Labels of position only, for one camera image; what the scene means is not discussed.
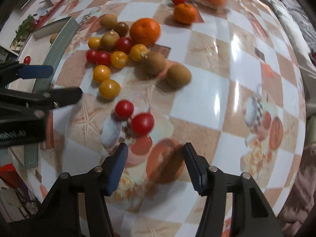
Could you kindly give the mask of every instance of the orange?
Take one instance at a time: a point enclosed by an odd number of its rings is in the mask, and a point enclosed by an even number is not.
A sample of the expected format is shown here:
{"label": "orange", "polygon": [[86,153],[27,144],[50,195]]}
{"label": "orange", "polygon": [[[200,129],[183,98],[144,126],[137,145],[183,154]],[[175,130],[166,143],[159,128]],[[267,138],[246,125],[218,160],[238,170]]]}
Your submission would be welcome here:
{"label": "orange", "polygon": [[183,24],[192,24],[198,15],[196,8],[187,3],[181,3],[175,6],[173,17]]}
{"label": "orange", "polygon": [[88,41],[88,46],[91,50],[99,49],[101,46],[101,38],[100,37],[91,37]]}
{"label": "orange", "polygon": [[116,51],[111,55],[111,63],[117,69],[122,69],[127,65],[128,56],[125,52]]}
{"label": "orange", "polygon": [[145,46],[154,44],[160,36],[160,25],[150,18],[143,18],[133,23],[130,29],[130,37],[134,43]]}
{"label": "orange", "polygon": [[104,65],[96,66],[93,70],[93,80],[97,83],[101,83],[103,80],[109,79],[111,76],[111,70]]}
{"label": "orange", "polygon": [[112,79],[106,79],[99,86],[100,95],[108,100],[113,100],[121,91],[121,86],[118,82]]}
{"label": "orange", "polygon": [[140,61],[143,56],[145,54],[148,53],[148,49],[145,45],[143,44],[137,44],[137,45],[134,45],[130,51],[130,58],[133,60],[133,61]]}

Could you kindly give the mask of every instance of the brown kiwi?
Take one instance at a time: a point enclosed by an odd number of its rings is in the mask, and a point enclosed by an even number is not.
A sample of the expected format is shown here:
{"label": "brown kiwi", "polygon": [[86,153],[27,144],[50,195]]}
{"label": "brown kiwi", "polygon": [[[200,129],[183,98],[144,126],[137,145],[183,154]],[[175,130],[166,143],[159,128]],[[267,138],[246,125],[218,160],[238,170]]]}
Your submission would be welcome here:
{"label": "brown kiwi", "polygon": [[115,31],[105,33],[101,38],[101,48],[105,50],[112,50],[118,39],[119,34]]}
{"label": "brown kiwi", "polygon": [[151,75],[157,76],[166,67],[167,60],[158,52],[148,52],[141,60],[143,69]]}
{"label": "brown kiwi", "polygon": [[125,22],[118,22],[113,28],[113,30],[116,33],[118,33],[120,37],[126,36],[126,34],[128,33],[129,29],[130,28],[128,27],[128,25]]}
{"label": "brown kiwi", "polygon": [[49,39],[49,42],[50,42],[51,44],[53,44],[53,42],[55,41],[55,39],[57,38],[57,36],[58,36],[58,33],[52,34],[52,36],[51,36],[50,39]]}
{"label": "brown kiwi", "polygon": [[113,28],[118,21],[115,14],[106,14],[100,18],[100,25],[105,29]]}
{"label": "brown kiwi", "polygon": [[190,83],[192,74],[180,63],[173,64],[167,72],[166,81],[174,88],[181,88]]}

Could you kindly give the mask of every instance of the kiwifruit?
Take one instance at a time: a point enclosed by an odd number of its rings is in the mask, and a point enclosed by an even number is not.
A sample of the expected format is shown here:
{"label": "kiwifruit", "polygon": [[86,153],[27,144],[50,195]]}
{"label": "kiwifruit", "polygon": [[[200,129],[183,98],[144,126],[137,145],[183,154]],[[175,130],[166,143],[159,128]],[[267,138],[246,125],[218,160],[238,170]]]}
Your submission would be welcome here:
{"label": "kiwifruit", "polygon": [[130,28],[128,27],[128,25],[125,22],[118,22],[114,27],[113,30],[119,34],[120,37],[124,37],[126,36],[126,34],[128,33],[128,30]]}
{"label": "kiwifruit", "polygon": [[53,44],[53,42],[55,41],[55,39],[57,38],[57,36],[58,36],[58,33],[52,34],[52,36],[51,36],[50,39],[49,39],[49,42],[50,42],[51,44]]}
{"label": "kiwifruit", "polygon": [[105,33],[101,38],[101,48],[105,50],[112,50],[118,39],[119,34],[115,31]]}
{"label": "kiwifruit", "polygon": [[167,71],[166,81],[174,88],[181,88],[190,83],[192,74],[180,63],[173,64]]}
{"label": "kiwifruit", "polygon": [[100,25],[105,29],[113,28],[118,21],[115,14],[106,14],[100,18]]}
{"label": "kiwifruit", "polygon": [[157,76],[166,67],[165,57],[158,52],[148,52],[141,60],[143,69],[150,75]]}

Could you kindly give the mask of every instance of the metal bolt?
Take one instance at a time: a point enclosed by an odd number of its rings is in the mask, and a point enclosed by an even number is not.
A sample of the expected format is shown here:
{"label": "metal bolt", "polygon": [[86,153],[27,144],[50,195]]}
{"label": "metal bolt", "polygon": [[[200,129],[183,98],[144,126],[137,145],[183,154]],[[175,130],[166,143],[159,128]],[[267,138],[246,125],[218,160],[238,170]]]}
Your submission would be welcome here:
{"label": "metal bolt", "polygon": [[41,119],[45,116],[45,112],[41,110],[36,110],[34,111],[34,115],[37,116],[39,119]]}
{"label": "metal bolt", "polygon": [[250,178],[251,178],[251,175],[248,174],[248,173],[243,173],[243,174],[242,174],[242,177],[245,178],[245,179],[250,179]]}
{"label": "metal bolt", "polygon": [[49,97],[51,96],[50,93],[48,93],[48,92],[43,93],[43,95],[44,95],[46,98],[49,98]]}
{"label": "metal bolt", "polygon": [[62,173],[61,175],[60,175],[60,178],[61,179],[67,179],[69,177],[69,174],[68,173]]}
{"label": "metal bolt", "polygon": [[218,168],[216,166],[210,166],[209,170],[215,173],[218,170]]}
{"label": "metal bolt", "polygon": [[103,168],[101,166],[96,166],[94,169],[93,169],[94,172],[96,173],[100,173],[103,171]]}

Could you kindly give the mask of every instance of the tomato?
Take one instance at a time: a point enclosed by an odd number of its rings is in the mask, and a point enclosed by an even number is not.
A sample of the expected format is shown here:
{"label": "tomato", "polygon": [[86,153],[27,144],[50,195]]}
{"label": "tomato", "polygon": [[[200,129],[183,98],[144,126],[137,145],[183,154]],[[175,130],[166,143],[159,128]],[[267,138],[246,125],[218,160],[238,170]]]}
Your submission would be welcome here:
{"label": "tomato", "polygon": [[185,3],[185,0],[172,0],[172,2],[174,3],[174,5],[178,5],[180,3]]}
{"label": "tomato", "polygon": [[143,44],[134,45],[130,52],[130,58],[133,61],[140,61],[142,56],[148,53],[148,49]]}
{"label": "tomato", "polygon": [[23,63],[25,63],[25,64],[30,64],[30,63],[31,63],[31,57],[30,57],[30,56],[26,56],[26,57],[24,58]]}
{"label": "tomato", "polygon": [[115,114],[119,119],[128,119],[134,111],[134,105],[129,100],[121,100],[115,106]]}
{"label": "tomato", "polygon": [[101,83],[103,80],[109,79],[111,76],[111,70],[104,65],[96,66],[93,70],[93,80],[97,83]]}
{"label": "tomato", "polygon": [[89,50],[87,52],[87,61],[95,63],[97,56],[99,55],[97,50]]}
{"label": "tomato", "polygon": [[117,69],[122,69],[127,65],[128,56],[126,53],[121,51],[116,51],[111,55],[111,63]]}
{"label": "tomato", "polygon": [[136,134],[146,135],[154,127],[154,117],[150,113],[140,113],[133,118],[131,127]]}
{"label": "tomato", "polygon": [[100,95],[108,100],[113,100],[121,91],[121,86],[118,82],[112,79],[106,79],[99,86]]}
{"label": "tomato", "polygon": [[134,46],[132,39],[127,37],[121,37],[115,43],[115,48],[119,51],[125,52],[126,54],[130,53],[130,50]]}
{"label": "tomato", "polygon": [[91,37],[88,41],[88,46],[90,49],[99,49],[101,47],[101,38]]}
{"label": "tomato", "polygon": [[111,63],[111,54],[107,51],[99,51],[95,62],[100,65],[107,66]]}

